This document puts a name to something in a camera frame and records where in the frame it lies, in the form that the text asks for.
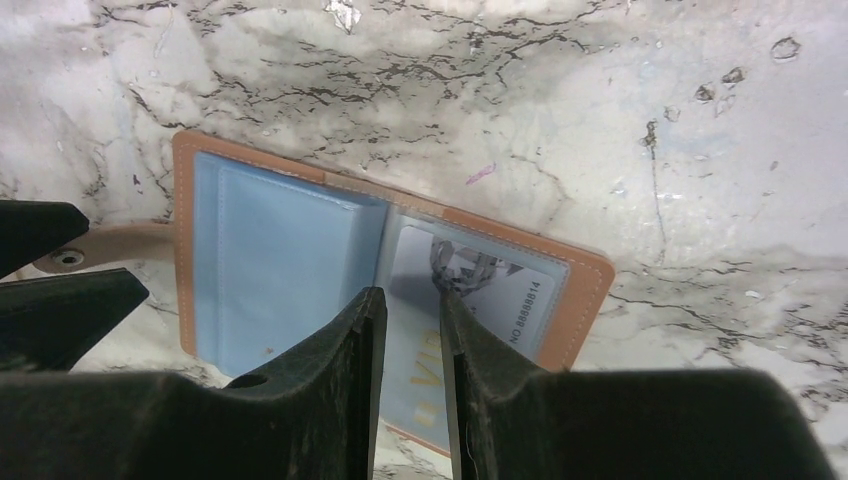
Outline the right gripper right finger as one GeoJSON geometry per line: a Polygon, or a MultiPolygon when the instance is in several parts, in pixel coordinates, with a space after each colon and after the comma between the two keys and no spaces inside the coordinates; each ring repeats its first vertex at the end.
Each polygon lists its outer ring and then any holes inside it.
{"type": "Polygon", "coordinates": [[[440,295],[457,479],[832,479],[782,386],[748,369],[550,372],[440,295]]]}

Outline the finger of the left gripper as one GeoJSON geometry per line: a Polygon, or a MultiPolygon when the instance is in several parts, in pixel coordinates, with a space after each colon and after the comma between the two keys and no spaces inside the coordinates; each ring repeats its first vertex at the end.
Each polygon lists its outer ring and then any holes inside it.
{"type": "Polygon", "coordinates": [[[69,371],[145,302],[124,268],[1,285],[1,371],[69,371]]]}
{"type": "Polygon", "coordinates": [[[88,230],[88,218],[73,204],[2,200],[1,277],[50,254],[88,230]]]}

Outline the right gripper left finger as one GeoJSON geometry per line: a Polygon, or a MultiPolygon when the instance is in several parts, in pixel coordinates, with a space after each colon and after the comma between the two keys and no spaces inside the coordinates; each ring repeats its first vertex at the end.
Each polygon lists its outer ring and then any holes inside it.
{"type": "Polygon", "coordinates": [[[1,379],[5,479],[368,479],[387,307],[362,290],[223,388],[173,372],[1,379]]]}

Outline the white VIP credit card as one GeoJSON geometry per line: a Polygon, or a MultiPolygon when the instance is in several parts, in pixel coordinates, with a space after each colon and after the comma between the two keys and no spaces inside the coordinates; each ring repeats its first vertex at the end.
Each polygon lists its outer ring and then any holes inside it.
{"type": "Polygon", "coordinates": [[[448,447],[440,294],[528,359],[537,356],[569,268],[468,230],[404,217],[380,281],[388,308],[380,415],[389,426],[448,447]]]}

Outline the brown leather card holder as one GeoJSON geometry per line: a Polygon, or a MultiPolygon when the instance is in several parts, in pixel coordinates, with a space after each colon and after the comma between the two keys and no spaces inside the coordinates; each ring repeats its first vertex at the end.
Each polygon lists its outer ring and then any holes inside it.
{"type": "Polygon", "coordinates": [[[552,371],[574,364],[615,277],[602,254],[378,183],[196,131],[177,133],[172,147],[172,223],[99,227],[35,267],[71,273],[134,259],[172,261],[181,347],[230,377],[316,332],[360,290],[385,292],[380,274],[404,217],[568,266],[530,359],[552,371]]]}

